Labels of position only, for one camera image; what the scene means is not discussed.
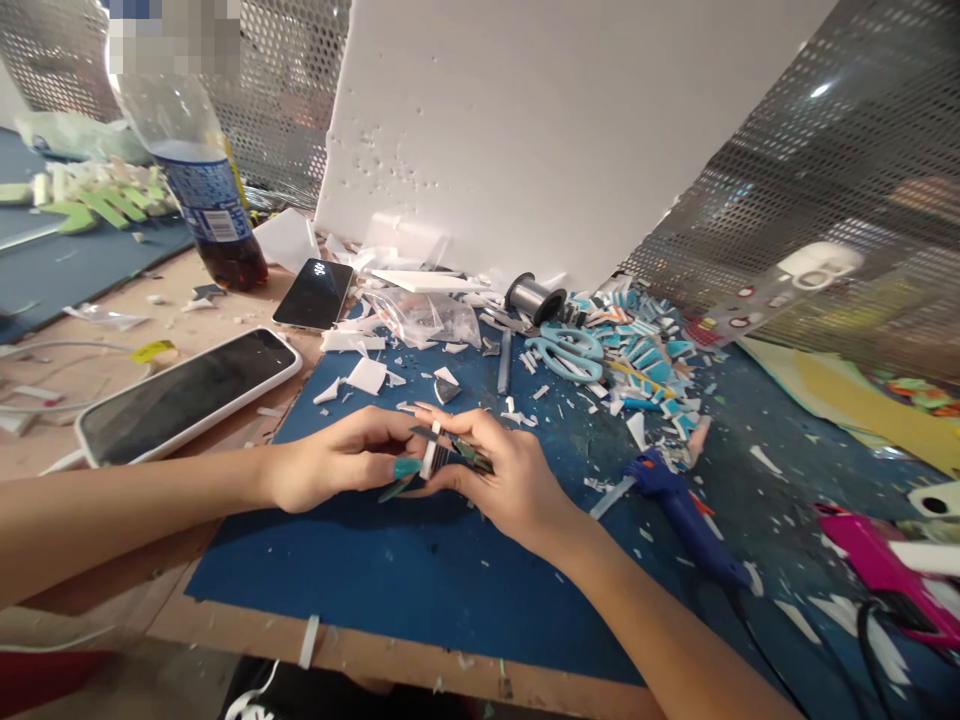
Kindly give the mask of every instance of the perforated metal sheet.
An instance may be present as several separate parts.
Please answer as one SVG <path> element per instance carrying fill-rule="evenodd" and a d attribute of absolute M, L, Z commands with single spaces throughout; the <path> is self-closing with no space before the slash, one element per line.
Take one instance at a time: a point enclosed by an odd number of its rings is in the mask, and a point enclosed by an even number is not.
<path fill-rule="evenodd" d="M 244 178 L 313 208 L 346 43 L 350 0 L 244 0 L 243 71 L 204 77 Z M 120 117 L 96 0 L 0 0 L 0 51 L 37 110 Z"/>
<path fill-rule="evenodd" d="M 841 0 L 624 262 L 691 314 L 794 250 L 863 269 L 754 335 L 960 382 L 960 15 Z"/>

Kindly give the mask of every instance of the pixelated blur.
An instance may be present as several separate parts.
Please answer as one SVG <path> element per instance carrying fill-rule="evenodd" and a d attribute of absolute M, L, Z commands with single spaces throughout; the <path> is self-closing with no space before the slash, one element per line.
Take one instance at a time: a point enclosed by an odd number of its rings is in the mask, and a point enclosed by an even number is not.
<path fill-rule="evenodd" d="M 109 0 L 113 74 L 234 75 L 240 0 Z"/>

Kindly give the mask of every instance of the bottle label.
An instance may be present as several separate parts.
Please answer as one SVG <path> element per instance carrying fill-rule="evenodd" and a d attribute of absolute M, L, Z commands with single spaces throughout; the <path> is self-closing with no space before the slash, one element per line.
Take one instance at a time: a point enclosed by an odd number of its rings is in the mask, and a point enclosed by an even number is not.
<path fill-rule="evenodd" d="M 228 159 L 186 162 L 155 157 L 198 242 L 242 242 L 253 237 Z"/>

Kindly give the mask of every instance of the spool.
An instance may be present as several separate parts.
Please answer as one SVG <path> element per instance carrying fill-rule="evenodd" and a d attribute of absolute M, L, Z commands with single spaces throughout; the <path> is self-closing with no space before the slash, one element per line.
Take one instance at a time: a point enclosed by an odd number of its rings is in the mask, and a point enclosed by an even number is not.
<path fill-rule="evenodd" d="M 513 281 L 506 294 L 507 310 L 522 310 L 533 319 L 533 324 L 540 327 L 549 322 L 567 301 L 567 291 L 547 290 L 537 284 L 533 273 L 523 273 Z"/>

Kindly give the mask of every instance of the black smartphone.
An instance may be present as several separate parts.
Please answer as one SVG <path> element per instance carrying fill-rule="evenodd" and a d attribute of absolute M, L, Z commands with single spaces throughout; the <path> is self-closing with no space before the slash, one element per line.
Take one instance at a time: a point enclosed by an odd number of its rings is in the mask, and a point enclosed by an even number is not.
<path fill-rule="evenodd" d="M 84 410 L 80 447 L 92 467 L 162 458 L 302 366 L 276 333 L 251 330 Z"/>
<path fill-rule="evenodd" d="M 303 330 L 329 330 L 340 319 L 352 281 L 349 265 L 307 260 L 273 321 Z"/>

